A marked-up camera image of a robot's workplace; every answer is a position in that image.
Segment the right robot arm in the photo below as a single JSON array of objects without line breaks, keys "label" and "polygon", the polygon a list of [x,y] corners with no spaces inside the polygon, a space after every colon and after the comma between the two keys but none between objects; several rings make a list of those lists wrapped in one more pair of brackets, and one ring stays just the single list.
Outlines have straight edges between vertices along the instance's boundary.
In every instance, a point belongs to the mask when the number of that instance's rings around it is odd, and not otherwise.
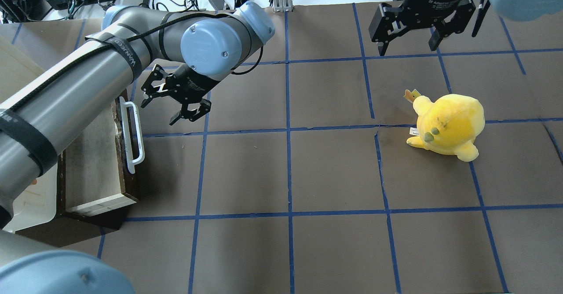
[{"label": "right robot arm", "polygon": [[433,29],[428,45],[436,51],[444,39],[465,31],[473,15],[475,37],[487,11],[493,8],[504,18],[527,22],[562,10],[563,0],[403,0],[398,7],[381,3],[369,25],[369,35],[377,44],[380,56],[386,55],[389,43],[412,30]]}]

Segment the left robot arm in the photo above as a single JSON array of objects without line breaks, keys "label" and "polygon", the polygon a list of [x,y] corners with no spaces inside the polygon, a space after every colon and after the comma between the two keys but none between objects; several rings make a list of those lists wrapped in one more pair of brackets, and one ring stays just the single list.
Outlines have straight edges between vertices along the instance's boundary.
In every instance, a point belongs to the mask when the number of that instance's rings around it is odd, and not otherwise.
[{"label": "left robot arm", "polygon": [[4,231],[14,200],[156,59],[182,65],[172,74],[154,67],[165,88],[147,79],[141,107],[172,97],[182,107],[170,124],[195,121],[211,109],[204,96],[263,51],[275,32],[271,17],[254,2],[217,15],[111,7],[99,33],[2,102],[1,293],[135,294],[122,272],[94,256]]}]

